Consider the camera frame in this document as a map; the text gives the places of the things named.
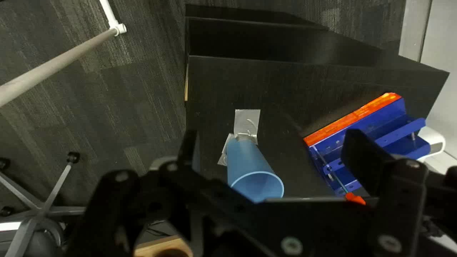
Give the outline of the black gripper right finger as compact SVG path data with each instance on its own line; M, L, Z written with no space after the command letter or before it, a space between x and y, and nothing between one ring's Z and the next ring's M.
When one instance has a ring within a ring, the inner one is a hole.
M424 164L412 158L391 155L355 128L345 133L341 160L372 197L381 197L391 187L390 181L394 177L424 183L428 174Z

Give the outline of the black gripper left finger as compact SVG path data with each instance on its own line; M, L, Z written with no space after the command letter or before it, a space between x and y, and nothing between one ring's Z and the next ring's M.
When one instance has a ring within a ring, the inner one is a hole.
M191 181L220 180L214 145L197 130L184 133L178 155L178 174Z

